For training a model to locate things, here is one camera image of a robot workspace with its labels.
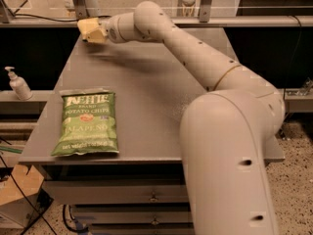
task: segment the desk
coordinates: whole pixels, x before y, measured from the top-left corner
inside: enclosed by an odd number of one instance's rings
[[[236,58],[223,29],[188,31]],[[59,91],[92,87],[115,92],[119,154],[51,157],[61,136]],[[95,233],[122,234],[137,225],[133,231],[146,234],[160,224],[164,234],[194,234],[179,125],[186,107],[203,93],[162,44],[92,45],[78,39],[20,163],[37,165],[44,189],[59,203],[74,205],[78,220],[103,223],[92,226]]]

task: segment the spray bottle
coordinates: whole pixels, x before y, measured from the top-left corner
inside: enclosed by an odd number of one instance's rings
[[[10,86],[16,92],[17,96],[21,100],[27,100],[31,98],[32,92],[29,89],[25,80],[17,76],[13,71],[14,67],[5,67],[5,70],[8,72],[8,76],[10,77]]]

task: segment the gray tabletop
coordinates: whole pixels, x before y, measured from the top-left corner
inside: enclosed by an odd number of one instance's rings
[[[189,31],[234,55],[223,29]],[[59,91],[94,87],[115,92],[119,154],[51,157],[61,136],[63,101]],[[205,90],[162,44],[94,45],[79,38],[54,92],[22,152],[21,164],[181,163],[180,119]]]

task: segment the snack bag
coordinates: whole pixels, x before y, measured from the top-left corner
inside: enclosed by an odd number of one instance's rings
[[[98,88],[60,94],[64,100],[62,136],[51,156],[118,153],[115,94]]]

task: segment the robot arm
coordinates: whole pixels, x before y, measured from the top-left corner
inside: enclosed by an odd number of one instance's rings
[[[253,71],[178,28],[153,2],[105,22],[115,43],[162,42],[211,92],[182,117],[180,142],[197,235],[278,235],[264,167],[285,107]]]

